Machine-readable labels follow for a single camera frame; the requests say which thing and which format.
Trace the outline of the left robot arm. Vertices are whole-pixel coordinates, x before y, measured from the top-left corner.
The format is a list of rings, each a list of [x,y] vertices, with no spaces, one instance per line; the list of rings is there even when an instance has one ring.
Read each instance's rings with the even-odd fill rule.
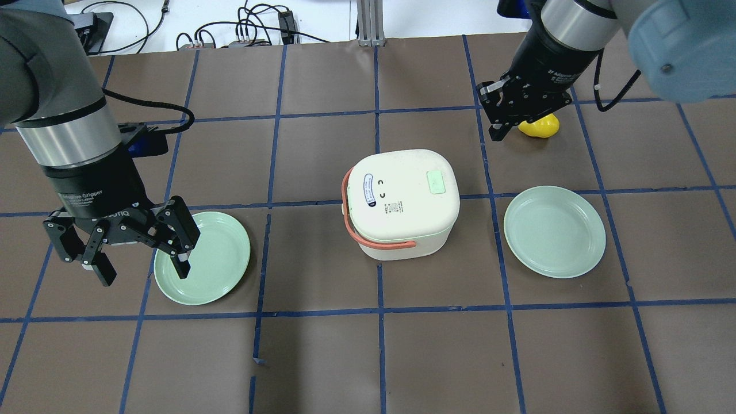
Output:
[[[167,136],[190,128],[194,113],[103,89],[61,1],[3,1],[1,35],[2,126],[16,127],[62,202],[44,220],[59,257],[109,286],[117,273],[103,244],[140,242],[186,278],[200,231],[181,197],[149,199],[134,158],[168,152]],[[110,97],[181,111],[187,120],[170,129],[120,124]]]

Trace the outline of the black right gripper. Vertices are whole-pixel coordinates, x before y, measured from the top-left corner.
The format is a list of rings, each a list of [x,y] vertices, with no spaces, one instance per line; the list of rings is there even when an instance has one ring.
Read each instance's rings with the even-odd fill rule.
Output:
[[[490,139],[502,141],[518,121],[530,124],[570,105],[567,90],[598,54],[568,47],[543,26],[532,26],[501,79],[476,84]]]

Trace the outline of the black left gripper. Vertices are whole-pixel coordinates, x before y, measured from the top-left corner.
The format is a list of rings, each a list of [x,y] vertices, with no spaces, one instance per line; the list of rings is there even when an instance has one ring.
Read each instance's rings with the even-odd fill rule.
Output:
[[[165,252],[178,278],[187,278],[200,229],[182,197],[163,204],[149,199],[132,160],[45,167],[45,175],[63,207],[48,215],[44,228],[63,262],[80,261],[110,286],[117,272],[103,244],[140,242]],[[88,241],[82,241],[79,229],[89,234]]]

